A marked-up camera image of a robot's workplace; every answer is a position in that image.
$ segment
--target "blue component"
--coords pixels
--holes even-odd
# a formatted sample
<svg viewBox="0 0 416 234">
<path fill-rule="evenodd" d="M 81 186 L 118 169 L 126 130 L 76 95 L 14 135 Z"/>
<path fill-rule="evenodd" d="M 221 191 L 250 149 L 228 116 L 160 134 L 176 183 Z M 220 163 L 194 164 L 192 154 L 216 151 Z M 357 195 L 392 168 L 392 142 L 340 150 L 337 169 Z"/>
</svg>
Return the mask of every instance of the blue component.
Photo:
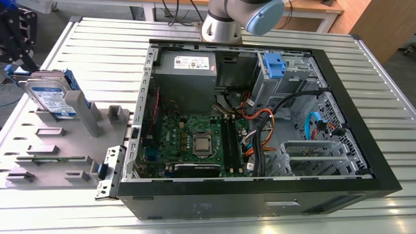
<svg viewBox="0 0 416 234">
<path fill-rule="evenodd" d="M 145 156 L 149 162 L 157 161 L 157 149 L 145 148 Z"/>
<path fill-rule="evenodd" d="M 264 64 L 270 79 L 281 79 L 286 72 L 286 62 L 277 53 L 264 53 Z"/>
<path fill-rule="evenodd" d="M 325 119 L 322 119 L 322 117 L 320 116 L 320 113 L 317 111 L 308 113 L 306 120 L 305 120 L 305 136 L 306 136 L 306 140 L 310 140 L 309 122 L 310 122 L 312 116 L 314 116 L 317 121 L 321 120 L 324 123 L 328 123 L 328 121 Z"/>
<path fill-rule="evenodd" d="M 13 70 L 12 65 L 6 65 L 4 68 L 6 77 L 13 81 L 17 87 L 20 87 L 18 82 L 16 79 L 13 79 L 13 75 L 21 75 L 21 76 L 29 76 L 30 72 L 25 71 L 24 69 L 17 69 L 20 72 Z"/>
<path fill-rule="evenodd" d="M 245 31 L 254 36 L 265 34 L 277 24 L 281 15 L 284 14 L 285 5 L 281 0 L 272 0 L 265 4 L 245 25 Z"/>
<path fill-rule="evenodd" d="M 64 71 L 64 75 L 65 75 L 66 82 L 68 82 L 72 90 L 80 90 L 78 83 L 77 83 L 77 80 L 76 80 L 76 78 L 73 76 L 72 71 L 66 69 Z M 90 108 L 90 102 L 88 102 L 86 99 L 84 99 L 84 101 L 85 101 L 85 104 L 86 104 L 88 108 Z"/>
</svg>

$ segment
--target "red wire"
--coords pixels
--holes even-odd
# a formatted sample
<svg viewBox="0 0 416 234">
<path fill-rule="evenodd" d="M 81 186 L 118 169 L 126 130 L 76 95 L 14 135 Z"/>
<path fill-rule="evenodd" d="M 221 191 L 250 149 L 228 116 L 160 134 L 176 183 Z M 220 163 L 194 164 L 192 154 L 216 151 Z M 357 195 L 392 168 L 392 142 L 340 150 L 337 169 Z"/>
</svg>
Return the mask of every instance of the red wire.
<svg viewBox="0 0 416 234">
<path fill-rule="evenodd" d="M 156 112 L 157 112 L 157 109 L 158 109 L 158 99 L 160 99 L 160 88 L 157 88 L 157 99 L 156 99 L 156 105 L 154 105 L 154 110 L 153 110 L 152 123 L 150 123 L 149 131 L 145 134 L 145 136 L 148 134 L 150 134 L 150 131 L 152 131 L 152 128 L 153 128 L 153 123 L 154 123 L 154 119 L 156 119 Z"/>
<path fill-rule="evenodd" d="M 336 126 L 332 123 L 326 123 L 326 125 L 332 127 L 333 129 L 336 129 Z M 314 140 L 316 134 L 317 134 L 317 129 L 314 128 L 312 132 L 310 140 Z"/>
</svg>

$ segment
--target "metal bracket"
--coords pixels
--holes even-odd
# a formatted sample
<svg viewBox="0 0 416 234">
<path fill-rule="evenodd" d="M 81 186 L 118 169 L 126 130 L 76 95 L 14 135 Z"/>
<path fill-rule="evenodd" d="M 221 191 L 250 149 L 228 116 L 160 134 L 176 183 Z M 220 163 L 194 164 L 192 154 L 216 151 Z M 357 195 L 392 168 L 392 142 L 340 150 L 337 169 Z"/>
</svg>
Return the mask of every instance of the metal bracket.
<svg viewBox="0 0 416 234">
<path fill-rule="evenodd" d="M 104 163 L 98 167 L 98 182 L 94 200 L 118 200 L 117 190 L 126 148 L 122 145 L 108 148 Z"/>
</svg>

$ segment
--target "power supply label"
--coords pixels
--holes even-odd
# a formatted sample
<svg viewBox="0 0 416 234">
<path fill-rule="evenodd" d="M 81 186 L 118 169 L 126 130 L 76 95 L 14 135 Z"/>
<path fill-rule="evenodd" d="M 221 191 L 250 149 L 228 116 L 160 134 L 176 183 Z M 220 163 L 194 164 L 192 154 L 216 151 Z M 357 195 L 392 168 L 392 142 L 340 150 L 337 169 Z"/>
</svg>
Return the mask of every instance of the power supply label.
<svg viewBox="0 0 416 234">
<path fill-rule="evenodd" d="M 208 57 L 176 56 L 174 69 L 209 70 Z"/>
<path fill-rule="evenodd" d="M 32 90 L 37 96 L 37 100 L 57 118 L 73 118 L 76 112 L 65 103 L 64 92 L 60 88 L 33 87 Z"/>
</svg>

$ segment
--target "blue latch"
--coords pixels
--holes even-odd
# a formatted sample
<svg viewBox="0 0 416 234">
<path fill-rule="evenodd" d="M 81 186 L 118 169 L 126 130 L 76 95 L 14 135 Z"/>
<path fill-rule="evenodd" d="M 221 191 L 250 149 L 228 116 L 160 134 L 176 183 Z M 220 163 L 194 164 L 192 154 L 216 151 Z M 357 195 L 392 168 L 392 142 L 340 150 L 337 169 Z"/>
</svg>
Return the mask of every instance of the blue latch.
<svg viewBox="0 0 416 234">
<path fill-rule="evenodd" d="M 264 64 L 270 79 L 281 79 L 286 72 L 286 62 L 277 53 L 264 53 Z"/>
</svg>

